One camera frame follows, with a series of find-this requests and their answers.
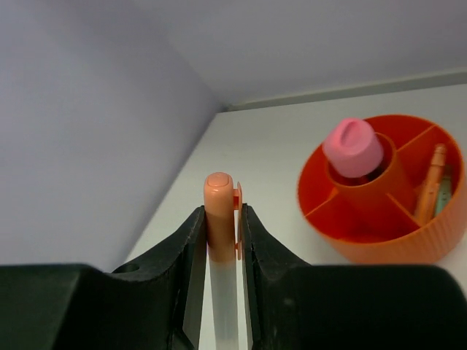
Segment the green translucent highlighter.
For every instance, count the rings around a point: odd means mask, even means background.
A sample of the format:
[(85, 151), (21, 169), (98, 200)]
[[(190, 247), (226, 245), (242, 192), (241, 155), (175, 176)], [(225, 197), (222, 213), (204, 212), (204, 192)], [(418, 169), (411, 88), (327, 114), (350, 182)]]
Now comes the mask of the green translucent highlighter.
[(444, 174), (439, 183), (434, 216), (439, 215), (452, 197), (452, 166), (444, 167)]

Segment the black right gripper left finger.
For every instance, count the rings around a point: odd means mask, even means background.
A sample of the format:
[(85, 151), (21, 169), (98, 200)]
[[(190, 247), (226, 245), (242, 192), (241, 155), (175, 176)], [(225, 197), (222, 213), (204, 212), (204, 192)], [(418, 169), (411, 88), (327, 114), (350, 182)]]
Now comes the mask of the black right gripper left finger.
[(197, 349), (207, 263), (203, 207), (111, 273), (1, 267), (3, 349)]

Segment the orange highlighter cap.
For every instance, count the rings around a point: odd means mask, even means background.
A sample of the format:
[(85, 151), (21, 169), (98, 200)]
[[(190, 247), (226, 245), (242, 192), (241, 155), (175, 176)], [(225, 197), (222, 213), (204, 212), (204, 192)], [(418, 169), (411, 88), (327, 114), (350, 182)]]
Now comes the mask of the orange highlighter cap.
[(233, 264), (242, 257), (242, 188), (224, 172), (210, 174), (204, 183), (209, 258)]

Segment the orange translucent highlighter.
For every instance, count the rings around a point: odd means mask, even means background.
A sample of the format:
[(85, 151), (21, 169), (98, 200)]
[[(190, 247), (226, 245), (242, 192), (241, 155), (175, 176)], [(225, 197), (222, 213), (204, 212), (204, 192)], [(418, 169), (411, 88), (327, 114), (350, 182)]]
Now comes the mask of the orange translucent highlighter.
[(209, 271), (216, 349), (238, 349), (236, 261), (216, 261), (209, 249)]

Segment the rose gold marker cap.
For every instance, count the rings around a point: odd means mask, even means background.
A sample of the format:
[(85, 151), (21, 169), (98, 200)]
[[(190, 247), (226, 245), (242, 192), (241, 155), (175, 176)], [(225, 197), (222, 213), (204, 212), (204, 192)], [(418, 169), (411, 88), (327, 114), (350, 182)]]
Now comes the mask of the rose gold marker cap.
[(426, 225), (433, 217), (439, 192), (439, 185), (444, 175), (446, 155), (446, 146), (444, 144), (437, 144), (435, 146), (433, 156), (420, 191), (417, 208), (414, 213), (417, 222), (421, 226)]

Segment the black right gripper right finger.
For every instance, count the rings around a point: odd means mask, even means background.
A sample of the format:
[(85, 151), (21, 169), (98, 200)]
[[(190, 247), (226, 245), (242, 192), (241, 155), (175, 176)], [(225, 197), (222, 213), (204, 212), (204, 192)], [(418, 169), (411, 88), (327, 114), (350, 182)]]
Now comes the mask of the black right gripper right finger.
[(242, 208), (249, 349), (464, 349), (466, 296), (434, 265), (310, 265)]

